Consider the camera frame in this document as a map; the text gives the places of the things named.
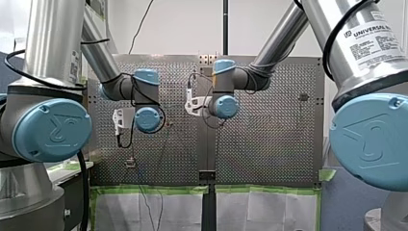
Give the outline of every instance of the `robotic arm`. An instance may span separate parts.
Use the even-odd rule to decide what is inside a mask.
[[[273,88],[274,69],[310,23],[323,51],[326,75],[339,89],[332,103],[336,116],[330,128],[337,158],[370,185],[408,191],[408,145],[404,140],[408,96],[392,89],[408,81],[408,61],[377,2],[293,2],[250,66],[237,67],[231,60],[215,63],[211,100],[193,104],[200,111],[189,113],[201,116],[207,108],[212,116],[232,118],[239,110],[235,90]]]
[[[101,39],[85,1],[33,0],[23,71],[10,65],[23,77],[9,85],[0,106],[0,161],[11,161],[3,164],[63,161],[88,141],[91,120],[81,105],[86,88],[78,86],[81,50],[106,99],[131,100],[142,132],[159,127],[158,73],[121,73]]]

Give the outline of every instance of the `green tape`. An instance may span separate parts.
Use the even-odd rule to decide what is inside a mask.
[[[180,194],[204,194],[208,193],[208,187],[152,187],[152,186],[117,186],[117,187],[92,187],[93,192],[98,194],[163,194],[163,195],[180,195]]]
[[[96,201],[98,199],[98,192],[91,191],[90,192],[90,226],[91,231],[95,231],[96,225]]]
[[[64,170],[79,170],[79,169],[80,169],[80,166],[79,166],[78,163],[75,163],[75,164],[67,164],[67,165],[64,167]]]
[[[281,193],[281,194],[297,194],[297,195],[316,195],[319,190],[315,189],[297,189],[287,187],[272,187],[272,186],[216,186],[217,193]]]
[[[317,205],[316,205],[316,231],[320,231],[320,221],[321,221],[321,189],[316,190]]]
[[[321,169],[319,171],[319,181],[331,181],[336,175],[335,169]]]

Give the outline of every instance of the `cable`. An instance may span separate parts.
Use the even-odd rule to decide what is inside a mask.
[[[39,84],[43,84],[46,87],[49,87],[49,88],[52,88],[52,89],[58,89],[58,90],[86,90],[87,89],[87,87],[66,87],[66,86],[61,86],[61,85],[55,85],[55,84],[49,83],[49,82],[47,82],[45,80],[42,80],[39,77],[35,77],[35,76],[30,75],[30,74],[28,74],[28,73],[26,73],[24,71],[21,71],[21,70],[17,69],[16,67],[14,67],[13,65],[10,64],[10,59],[11,58],[13,58],[13,57],[15,57],[17,55],[23,54],[23,53],[25,53],[25,50],[14,51],[14,52],[8,54],[6,56],[6,58],[4,59],[4,64],[6,65],[6,67],[8,67],[14,73],[22,75],[22,76],[24,76],[24,77],[26,77],[26,78],[28,78],[30,80],[33,80],[33,81],[35,81],[35,82],[37,82]]]
[[[120,147],[120,148],[125,148],[125,149],[129,148],[129,147],[133,144],[133,133],[134,133],[134,130],[135,130],[135,118],[133,117],[133,120],[132,120],[132,128],[131,128],[131,130],[130,130],[130,140],[129,140],[129,144],[127,144],[126,146],[123,146],[123,144],[122,144],[122,142],[121,142],[121,140],[120,140],[122,134],[119,134],[118,136],[116,136],[117,146]]]
[[[110,41],[110,39],[109,38],[104,38],[104,39],[95,40],[95,41],[81,41],[81,45],[94,45],[94,44],[97,44],[97,43],[102,43],[102,42],[107,42],[107,41]]]
[[[190,74],[190,76],[189,76],[189,83],[191,82],[191,77],[192,77],[192,76],[195,77],[196,75],[198,75],[199,77],[202,77],[202,78],[204,78],[205,80],[207,80],[207,81],[213,83],[213,80],[209,79],[208,76],[203,75],[203,74],[201,74],[201,73],[192,73],[192,74]]]
[[[135,146],[133,145],[133,143],[132,143],[132,155],[133,155],[133,157],[135,157]],[[139,168],[139,164],[138,164],[138,163],[136,163],[136,171],[137,171],[137,175],[138,175],[138,177],[137,177],[137,179],[138,179],[138,187],[139,187],[139,190],[140,190],[140,192],[141,192],[141,195],[142,195],[143,198],[144,198],[144,204],[146,205],[147,210],[148,210],[148,213],[149,213],[150,222],[151,222],[151,224],[152,224],[152,229],[153,229],[153,231],[156,231],[150,205],[147,203],[147,197],[146,197],[146,195],[144,194],[144,191],[143,191],[143,189],[141,188],[141,185],[140,185],[141,173],[140,173],[140,168]]]
[[[294,3],[301,9],[304,11],[302,4],[299,2],[299,0],[293,0]]]
[[[333,79],[333,75],[330,71],[329,68],[329,59],[330,59],[330,52],[332,49],[332,46],[336,40],[337,35],[339,34],[339,32],[342,30],[342,28],[344,27],[344,25],[346,24],[346,22],[350,19],[350,17],[352,15],[354,15],[355,13],[357,13],[357,11],[359,11],[362,7],[365,7],[367,4],[370,3],[378,3],[379,0],[375,1],[375,0],[361,0],[359,3],[357,3],[356,5],[354,5],[352,8],[350,8],[350,10],[348,10],[344,16],[342,17],[342,19],[340,19],[340,21],[337,23],[337,25],[334,27],[333,31],[330,33],[326,44],[324,45],[324,49],[323,49],[323,68],[324,68],[324,72],[326,73],[326,75],[331,79]]]
[[[133,36],[132,46],[131,46],[130,49],[129,49],[129,55],[132,53],[133,47],[135,46],[136,37],[137,37],[137,36],[139,35],[139,33],[140,33],[141,26],[143,25],[143,22],[144,22],[144,20],[146,19],[147,14],[149,13],[150,7],[152,6],[153,2],[154,2],[154,0],[151,0],[150,3],[149,3],[149,5],[147,6],[146,12],[144,13],[143,18],[141,19],[139,28],[138,28],[138,30],[136,31],[136,34]]]
[[[82,184],[83,184],[83,194],[84,194],[84,209],[82,214],[82,221],[80,226],[80,231],[88,230],[88,219],[89,219],[89,182],[88,182],[88,170],[87,163],[85,162],[84,154],[80,150],[77,154],[79,166],[82,173]]]

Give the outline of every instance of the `pegboard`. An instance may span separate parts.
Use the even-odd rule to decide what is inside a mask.
[[[253,61],[236,60],[241,65]],[[319,59],[289,58],[276,68],[268,90],[253,95],[237,91],[240,112],[217,132],[217,183],[317,183],[323,81]]]
[[[229,57],[242,65],[253,58]],[[218,184],[311,187],[319,180],[324,102],[319,59],[288,58],[278,66],[269,90],[255,95],[237,91],[239,114],[215,133],[202,126],[201,118],[184,110],[189,75],[214,60],[140,55],[115,59],[124,72],[132,73],[139,67],[158,70],[160,102],[172,125],[155,135],[135,130],[134,150],[117,148],[112,114],[114,109],[130,107],[130,103],[102,99],[92,73],[89,111],[95,130],[90,145],[98,150],[100,160],[92,173],[92,184],[198,185],[203,166],[216,171]],[[202,86],[194,88],[202,92]],[[307,94],[308,100],[299,100],[301,94]],[[129,136],[122,139],[126,143]],[[132,152],[139,174],[124,166]]]
[[[199,68],[198,57],[191,56],[116,56],[122,72],[133,73],[137,68],[153,68],[160,75],[159,101],[166,112],[164,129],[154,135],[145,135],[135,129],[133,148],[117,147],[112,115],[114,109],[131,107],[130,102],[104,100],[98,93],[98,82],[92,73],[89,81],[89,108],[96,118],[96,136],[91,141],[97,145],[100,163],[92,173],[94,185],[150,184],[197,185],[197,123],[196,118],[184,110],[186,84],[189,75]],[[122,136],[128,143],[130,133]],[[139,164],[127,169],[125,161],[135,153]]]

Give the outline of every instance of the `wire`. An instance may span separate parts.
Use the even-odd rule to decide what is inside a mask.
[[[13,58],[13,57],[15,57],[17,55],[23,54],[23,53],[25,53],[25,50],[18,50],[18,51],[14,51],[14,52],[8,54],[6,56],[6,58],[4,59],[4,64],[6,65],[6,67],[8,67],[14,73],[22,75],[22,76],[24,76],[24,77],[26,77],[26,78],[28,78],[30,80],[33,80],[33,81],[35,81],[35,82],[37,82],[39,84],[43,84],[46,87],[49,87],[49,88],[52,88],[52,89],[58,89],[58,90],[86,90],[87,89],[87,87],[66,87],[66,86],[61,86],[61,85],[55,85],[55,84],[49,83],[49,82],[47,82],[45,80],[42,80],[39,77],[30,75],[30,74],[28,74],[28,73],[26,73],[24,71],[21,71],[21,70],[17,69],[16,67],[14,67],[13,65],[10,64],[10,59],[11,58]]]
[[[125,148],[125,149],[129,148],[129,147],[132,145],[132,143],[133,143],[133,133],[134,133],[134,130],[135,130],[135,117],[133,117],[133,120],[132,120],[132,128],[131,128],[131,130],[130,130],[130,140],[129,140],[129,144],[127,144],[126,146],[123,146],[123,144],[122,144],[122,142],[121,142],[121,140],[120,140],[122,134],[119,134],[118,136],[116,136],[117,146],[120,147],[120,148]]]
[[[104,39],[95,40],[95,41],[81,41],[81,45],[94,45],[94,44],[97,44],[97,43],[102,43],[102,42],[107,42],[107,41],[110,41],[110,39],[109,38],[104,38]]]
[[[190,76],[189,76],[189,83],[191,82],[191,77],[192,77],[192,76],[195,77],[196,75],[198,75],[199,77],[202,77],[202,78],[204,78],[205,80],[207,80],[207,81],[213,83],[213,81],[212,81],[211,79],[209,79],[209,77],[208,77],[207,75],[203,75],[203,74],[201,74],[201,73],[192,73],[192,74],[190,74]]]
[[[295,3],[301,10],[304,11],[303,5],[299,2],[299,0],[293,0],[293,1],[294,1],[294,3]]]
[[[149,5],[147,6],[146,12],[144,13],[143,18],[141,19],[139,28],[138,28],[138,30],[136,31],[136,34],[133,36],[132,45],[131,45],[131,47],[130,47],[130,49],[129,49],[129,55],[132,53],[133,47],[135,46],[136,37],[137,37],[137,36],[139,35],[139,33],[140,33],[141,26],[143,25],[143,22],[144,22],[144,20],[146,19],[147,14],[149,13],[150,7],[152,6],[153,2],[154,2],[154,0],[151,0],[150,3],[149,3]]]
[[[82,184],[83,184],[83,199],[84,208],[82,214],[82,221],[80,226],[80,231],[88,230],[88,219],[89,219],[89,182],[88,182],[88,170],[87,163],[85,162],[84,154],[80,150],[77,154],[79,166],[82,172]]]
[[[333,74],[330,71],[329,68],[329,63],[330,63],[330,52],[332,49],[332,46],[337,38],[337,35],[339,34],[339,32],[342,30],[342,28],[344,27],[344,25],[346,24],[346,22],[350,19],[351,16],[353,16],[355,13],[357,13],[357,11],[359,11],[362,7],[366,6],[369,3],[378,3],[379,0],[375,1],[375,0],[361,0],[359,3],[357,3],[356,5],[354,5],[352,8],[350,8],[350,10],[348,10],[344,16],[340,19],[340,21],[337,23],[337,25],[334,27],[333,31],[330,33],[326,44],[324,45],[324,49],[323,49],[323,68],[324,68],[324,72],[326,73],[326,75],[331,79],[333,79]]]

